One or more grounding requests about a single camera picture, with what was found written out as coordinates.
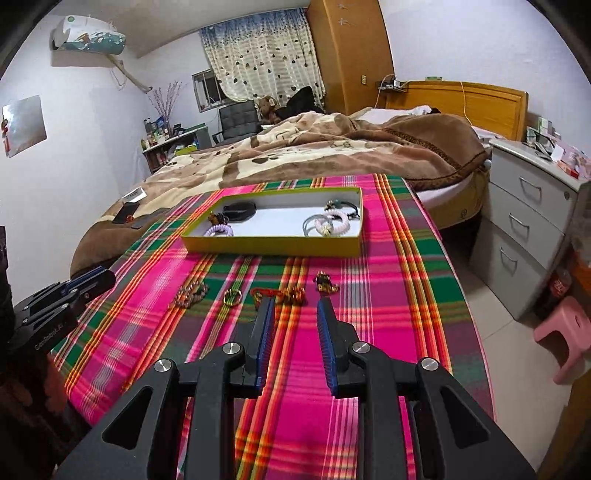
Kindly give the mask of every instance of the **white wall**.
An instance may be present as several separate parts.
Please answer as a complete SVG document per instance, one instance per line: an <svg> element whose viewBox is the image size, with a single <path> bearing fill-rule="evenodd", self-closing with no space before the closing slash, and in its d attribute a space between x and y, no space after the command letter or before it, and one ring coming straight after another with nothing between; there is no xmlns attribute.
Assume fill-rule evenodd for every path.
<svg viewBox="0 0 591 480"><path fill-rule="evenodd" d="M100 55L52 52L60 18L41 20L0 80L0 106L41 96L47 131L47 140L12 158L0 153L0 225L17 301L67 279L86 230L150 173L139 145L145 95L131 82L118 91ZM121 57L133 72L134 58Z"/></svg>
<svg viewBox="0 0 591 480"><path fill-rule="evenodd" d="M168 84L178 80L183 82L181 93L171 114L172 125L183 124L184 127L205 123L209 134L221 130L217 109L200 113L193 89L192 75L209 70L211 67L205 55L199 33L195 32L164 45L138 59L142 70L142 80L146 85L160 87L164 98ZM156 109L147 99L152 121L158 118Z"/></svg>
<svg viewBox="0 0 591 480"><path fill-rule="evenodd" d="M591 154L591 85L527 0L379 0L401 80L490 83L530 94L529 110Z"/></svg>

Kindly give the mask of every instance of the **bed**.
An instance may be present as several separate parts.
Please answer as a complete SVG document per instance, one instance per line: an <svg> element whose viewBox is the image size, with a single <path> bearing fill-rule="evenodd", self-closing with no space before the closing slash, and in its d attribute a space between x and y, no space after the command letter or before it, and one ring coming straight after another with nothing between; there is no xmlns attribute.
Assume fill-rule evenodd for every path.
<svg viewBox="0 0 591 480"><path fill-rule="evenodd" d="M376 125L340 113L302 113L230 146L182 155L141 185L136 220L112 220L117 201L87 231L70 273L111 264L185 198L247 184L332 175L382 173L407 179L417 192L460 183L489 153L470 125L452 115L397 116Z"/></svg>
<svg viewBox="0 0 591 480"><path fill-rule="evenodd" d="M385 109L364 109L352 117L379 123L394 115L423 115L430 112L431 106L441 113L469 118L485 146L492 138L523 139L527 92L483 83L444 81L408 82L405 89L406 93L385 93ZM480 212L487 185L488 169L482 169L453 186L417 194L441 230Z"/></svg>
<svg viewBox="0 0 591 480"><path fill-rule="evenodd" d="M188 254L180 239L183 228L224 195L345 185L358 186L363 194L359 258ZM227 342L238 322L254 318L251 288L298 285L306 289L305 304L276 309L277 332L262 397L235 403L236 477L356 478L358 405L355 399L335 400L326 387L316 328L320 294L314 277L319 271L340 285L331 296L336 314L352 323L361 339L394 358L437 358L494 415L465 296L436 227L399 177L276 181L191 196L156 222L112 270L115 288L89 306L77 330L55 351L69 399L90 424L158 358L192 361ZM188 310L170 307L179 287L193 280L209 286L205 298ZM239 306L223 304L227 288L244 292ZM188 425L187 416L185 432ZM409 438L407 424L405 433ZM186 440L185 435L179 471ZM410 444L407 456L412 478Z"/></svg>

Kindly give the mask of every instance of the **plaid fabric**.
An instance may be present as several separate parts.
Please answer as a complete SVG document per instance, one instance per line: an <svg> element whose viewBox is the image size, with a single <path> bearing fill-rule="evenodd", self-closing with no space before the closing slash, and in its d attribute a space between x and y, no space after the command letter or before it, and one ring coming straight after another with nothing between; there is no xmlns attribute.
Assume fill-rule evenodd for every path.
<svg viewBox="0 0 591 480"><path fill-rule="evenodd" d="M181 230L223 195L323 186L361 187L365 224L359 258L196 255L184 249ZM316 330L314 277L320 270L340 284L332 296L335 311L355 325L362 340L410 362L437 358L493 415L486 366L462 290L435 227L398 177L298 180L193 197L154 225L113 270L114 290L95 300L80 327L56 348L69 398L91 424L158 358L193 361L227 342L237 322L255 316L247 293L252 287L304 286L305 306L277 306L263 395L236 402L237 478L355 478L357 401L335 400L326 386ZM209 285L204 300L190 310L169 309L179 287L194 278ZM245 294L241 305L223 305L227 288ZM185 422L183 456L188 428Z"/></svg>

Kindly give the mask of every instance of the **blue gripper pad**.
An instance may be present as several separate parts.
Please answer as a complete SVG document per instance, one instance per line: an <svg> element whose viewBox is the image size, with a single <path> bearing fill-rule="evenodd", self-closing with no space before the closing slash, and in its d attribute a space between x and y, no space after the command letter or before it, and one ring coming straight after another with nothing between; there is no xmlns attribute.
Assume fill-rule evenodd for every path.
<svg viewBox="0 0 591 480"><path fill-rule="evenodd" d="M269 358L271 348L273 347L273 337L275 336L275 301L269 300L265 311L265 324L262 331L261 343L256 355L256 387L262 391L267 383L267 370L269 368Z"/></svg>
<svg viewBox="0 0 591 480"><path fill-rule="evenodd" d="M328 297L323 297L318 302L316 323L320 338L320 348L322 349L326 384L330 389L330 393L340 398L341 394L344 393L341 387L346 388L345 384L348 385L350 383L341 376L345 384L339 385L339 374L344 374L349 369L349 356L347 344L339 329L339 323L341 322L337 320L335 310Z"/></svg>

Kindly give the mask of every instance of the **curtain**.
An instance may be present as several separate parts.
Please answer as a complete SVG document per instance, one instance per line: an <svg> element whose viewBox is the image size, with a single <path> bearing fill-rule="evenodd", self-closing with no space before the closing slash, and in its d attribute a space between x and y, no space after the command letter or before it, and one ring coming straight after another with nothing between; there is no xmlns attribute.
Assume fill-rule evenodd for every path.
<svg viewBox="0 0 591 480"><path fill-rule="evenodd" d="M284 106L305 86L320 104L324 83L304 9L230 20L200 30L209 63L228 98L271 95Z"/></svg>

